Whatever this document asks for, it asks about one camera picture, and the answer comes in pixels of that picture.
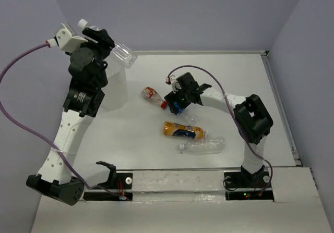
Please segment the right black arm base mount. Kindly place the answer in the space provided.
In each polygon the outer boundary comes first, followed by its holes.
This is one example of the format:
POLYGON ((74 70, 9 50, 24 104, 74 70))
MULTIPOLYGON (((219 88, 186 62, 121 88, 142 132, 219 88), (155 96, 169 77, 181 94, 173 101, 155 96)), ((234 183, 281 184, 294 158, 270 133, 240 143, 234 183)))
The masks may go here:
POLYGON ((266 187, 269 181, 269 173, 264 171, 259 178, 253 182, 246 182, 241 178, 240 171, 224 173, 223 187, 225 198, 228 201, 249 201, 249 200, 274 200, 272 186, 266 187))

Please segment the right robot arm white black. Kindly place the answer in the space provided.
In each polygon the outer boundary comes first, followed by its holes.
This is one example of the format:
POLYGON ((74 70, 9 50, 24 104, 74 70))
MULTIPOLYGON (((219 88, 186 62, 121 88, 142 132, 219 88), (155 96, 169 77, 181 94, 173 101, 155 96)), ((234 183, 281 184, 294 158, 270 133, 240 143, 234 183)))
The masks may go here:
POLYGON ((199 85, 191 73, 176 79, 167 77, 172 91, 164 99, 170 111, 180 114, 190 104, 212 107, 231 115, 238 132, 244 140, 244 159, 240 171, 226 175, 226 190, 269 187, 272 174, 265 171, 264 146, 273 120, 258 95, 248 97, 228 94, 210 84, 199 85))

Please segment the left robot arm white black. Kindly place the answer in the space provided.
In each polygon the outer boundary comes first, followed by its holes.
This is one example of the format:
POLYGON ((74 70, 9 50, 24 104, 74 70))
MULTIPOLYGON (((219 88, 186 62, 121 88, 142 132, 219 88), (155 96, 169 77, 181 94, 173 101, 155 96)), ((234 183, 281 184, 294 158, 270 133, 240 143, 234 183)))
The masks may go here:
POLYGON ((84 38, 60 31, 59 48, 69 55, 71 81, 63 104, 61 123, 50 152, 39 171, 26 185, 36 192, 67 205, 75 205, 90 185, 74 170, 81 141, 96 117, 108 83, 106 58, 115 43, 105 29, 83 28, 84 38))

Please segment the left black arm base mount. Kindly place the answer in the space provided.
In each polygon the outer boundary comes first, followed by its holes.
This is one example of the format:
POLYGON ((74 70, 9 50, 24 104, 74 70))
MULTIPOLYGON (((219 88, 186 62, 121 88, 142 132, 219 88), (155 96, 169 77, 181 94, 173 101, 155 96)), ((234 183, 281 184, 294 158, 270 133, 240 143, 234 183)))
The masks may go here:
POLYGON ((133 200, 133 173, 118 171, 116 166, 98 161, 83 176, 92 189, 86 189, 82 195, 84 201, 115 201, 133 200))

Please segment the blue label Pocari Sweat bottle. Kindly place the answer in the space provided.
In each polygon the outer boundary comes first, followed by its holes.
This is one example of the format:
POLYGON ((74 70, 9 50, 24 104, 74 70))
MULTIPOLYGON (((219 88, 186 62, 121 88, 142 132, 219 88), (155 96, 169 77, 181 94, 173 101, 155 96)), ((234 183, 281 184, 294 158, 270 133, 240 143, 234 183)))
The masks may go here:
POLYGON ((169 108, 174 115, 178 116, 188 125, 194 126, 196 124, 195 116, 191 112, 181 108, 178 102, 174 102, 172 105, 169 105, 169 108))

